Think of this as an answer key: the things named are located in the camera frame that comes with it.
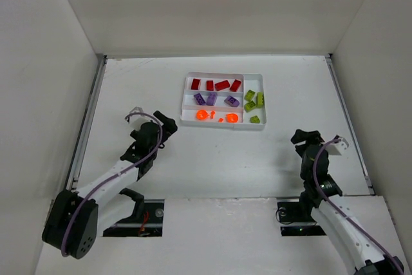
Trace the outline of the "small purple lego brick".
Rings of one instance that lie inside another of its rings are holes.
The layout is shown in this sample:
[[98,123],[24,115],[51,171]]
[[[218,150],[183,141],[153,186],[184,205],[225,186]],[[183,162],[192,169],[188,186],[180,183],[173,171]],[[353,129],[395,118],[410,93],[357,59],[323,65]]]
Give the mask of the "small purple lego brick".
[[201,95],[201,93],[197,93],[193,95],[195,103],[199,106],[204,106],[206,105],[206,101],[203,98],[203,96]]

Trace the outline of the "red long lego brick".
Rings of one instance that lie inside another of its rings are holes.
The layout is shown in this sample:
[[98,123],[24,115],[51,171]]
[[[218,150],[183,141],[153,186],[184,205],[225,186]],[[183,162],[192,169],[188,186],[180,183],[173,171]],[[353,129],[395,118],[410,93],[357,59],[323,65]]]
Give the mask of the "red long lego brick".
[[228,80],[220,81],[214,84],[214,89],[216,91],[222,91],[230,88],[230,82]]

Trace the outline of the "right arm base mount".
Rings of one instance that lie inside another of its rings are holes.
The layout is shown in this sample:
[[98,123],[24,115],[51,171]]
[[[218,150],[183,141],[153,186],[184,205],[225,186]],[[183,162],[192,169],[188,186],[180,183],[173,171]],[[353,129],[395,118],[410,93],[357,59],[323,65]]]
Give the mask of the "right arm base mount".
[[282,237],[326,235],[318,223],[302,210],[298,201],[278,201],[276,220],[280,224],[280,233]]

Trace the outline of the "orange arch lego piece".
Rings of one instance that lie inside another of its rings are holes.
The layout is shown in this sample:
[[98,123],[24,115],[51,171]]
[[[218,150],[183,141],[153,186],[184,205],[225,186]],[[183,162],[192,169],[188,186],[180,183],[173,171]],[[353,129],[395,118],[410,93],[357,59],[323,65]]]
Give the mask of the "orange arch lego piece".
[[197,120],[204,121],[204,120],[207,120],[208,118],[209,118],[208,111],[201,109],[196,112]]

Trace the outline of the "red curved lego brick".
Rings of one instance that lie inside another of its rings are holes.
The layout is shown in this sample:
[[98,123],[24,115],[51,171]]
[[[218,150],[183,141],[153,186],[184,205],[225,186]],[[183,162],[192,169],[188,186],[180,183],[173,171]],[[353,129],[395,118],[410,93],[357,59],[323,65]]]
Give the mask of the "red curved lego brick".
[[207,91],[214,91],[214,81],[213,80],[207,80],[206,81],[206,90]]

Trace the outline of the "purple studded lego brick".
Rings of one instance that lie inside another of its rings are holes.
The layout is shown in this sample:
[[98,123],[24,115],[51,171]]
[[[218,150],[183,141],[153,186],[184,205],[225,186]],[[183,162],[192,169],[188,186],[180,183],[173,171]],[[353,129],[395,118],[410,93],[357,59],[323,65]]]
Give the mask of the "purple studded lego brick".
[[210,92],[206,100],[206,105],[214,106],[217,98],[218,98],[218,95],[216,92]]

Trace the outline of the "green square lego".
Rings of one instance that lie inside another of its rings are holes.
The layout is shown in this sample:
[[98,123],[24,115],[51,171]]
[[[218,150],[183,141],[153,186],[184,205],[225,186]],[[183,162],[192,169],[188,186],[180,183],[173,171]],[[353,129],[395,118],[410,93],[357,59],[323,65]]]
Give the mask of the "green square lego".
[[251,100],[251,101],[247,102],[247,103],[244,105],[244,110],[245,110],[246,113],[249,113],[249,112],[251,112],[253,109],[255,109],[256,107],[257,107],[257,104],[256,104],[253,100]]

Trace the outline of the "large purple rounded lego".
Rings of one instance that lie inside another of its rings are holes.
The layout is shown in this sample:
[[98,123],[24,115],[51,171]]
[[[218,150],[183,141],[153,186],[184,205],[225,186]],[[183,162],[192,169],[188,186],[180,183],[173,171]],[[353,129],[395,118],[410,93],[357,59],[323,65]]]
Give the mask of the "large purple rounded lego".
[[236,99],[233,96],[228,96],[225,100],[224,103],[228,104],[230,107],[237,108],[240,105],[240,102],[238,99]]

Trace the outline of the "orange curved lego piece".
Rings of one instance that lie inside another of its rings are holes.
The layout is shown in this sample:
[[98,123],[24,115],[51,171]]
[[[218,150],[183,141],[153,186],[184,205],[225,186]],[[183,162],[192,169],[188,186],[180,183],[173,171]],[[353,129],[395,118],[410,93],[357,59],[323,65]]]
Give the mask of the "orange curved lego piece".
[[239,116],[235,113],[226,114],[226,121],[229,123],[237,123],[239,121]]

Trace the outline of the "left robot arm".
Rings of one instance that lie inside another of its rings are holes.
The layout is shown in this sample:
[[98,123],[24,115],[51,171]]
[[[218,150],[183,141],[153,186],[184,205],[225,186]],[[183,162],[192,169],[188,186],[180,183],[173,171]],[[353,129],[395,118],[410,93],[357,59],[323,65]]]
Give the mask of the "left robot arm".
[[148,114],[140,108],[132,109],[125,120],[137,122],[138,128],[130,133],[134,141],[116,164],[84,187],[63,189],[52,204],[41,239],[64,257],[85,257],[106,229],[144,210],[144,196],[130,187],[153,167],[158,150],[178,126],[160,111]]

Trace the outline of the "red square lego brick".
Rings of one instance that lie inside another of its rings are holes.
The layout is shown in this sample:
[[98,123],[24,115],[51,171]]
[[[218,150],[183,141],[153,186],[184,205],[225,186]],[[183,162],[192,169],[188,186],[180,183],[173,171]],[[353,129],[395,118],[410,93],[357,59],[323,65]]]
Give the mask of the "red square lego brick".
[[231,84],[229,90],[230,90],[231,92],[237,92],[237,91],[240,89],[240,87],[241,87],[241,83],[242,83],[241,80],[235,79],[235,80],[233,81],[233,83]]

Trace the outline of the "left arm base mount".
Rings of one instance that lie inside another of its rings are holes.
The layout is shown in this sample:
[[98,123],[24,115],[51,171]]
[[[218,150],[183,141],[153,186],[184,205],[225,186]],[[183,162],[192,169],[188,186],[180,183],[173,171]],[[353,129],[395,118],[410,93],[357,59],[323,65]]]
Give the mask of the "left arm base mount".
[[126,214],[103,230],[103,237],[162,237],[165,200],[145,199],[132,189],[123,189],[119,197],[128,203]]

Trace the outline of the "long green lego brick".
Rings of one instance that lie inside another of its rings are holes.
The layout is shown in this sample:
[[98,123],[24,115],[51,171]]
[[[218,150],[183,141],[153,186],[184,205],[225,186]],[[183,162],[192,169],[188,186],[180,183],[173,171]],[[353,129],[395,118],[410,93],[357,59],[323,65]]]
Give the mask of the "long green lego brick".
[[257,108],[262,108],[265,104],[263,92],[257,92],[256,94],[256,106]]

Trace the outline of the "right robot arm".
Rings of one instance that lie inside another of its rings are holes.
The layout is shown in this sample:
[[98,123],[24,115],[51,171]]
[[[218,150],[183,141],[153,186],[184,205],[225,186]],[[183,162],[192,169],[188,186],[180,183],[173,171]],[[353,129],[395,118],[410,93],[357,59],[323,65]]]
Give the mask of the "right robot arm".
[[301,158],[303,213],[325,232],[348,274],[404,274],[402,262],[364,229],[329,174],[329,157],[341,156],[347,140],[337,135],[325,141],[318,131],[297,129],[290,141]]

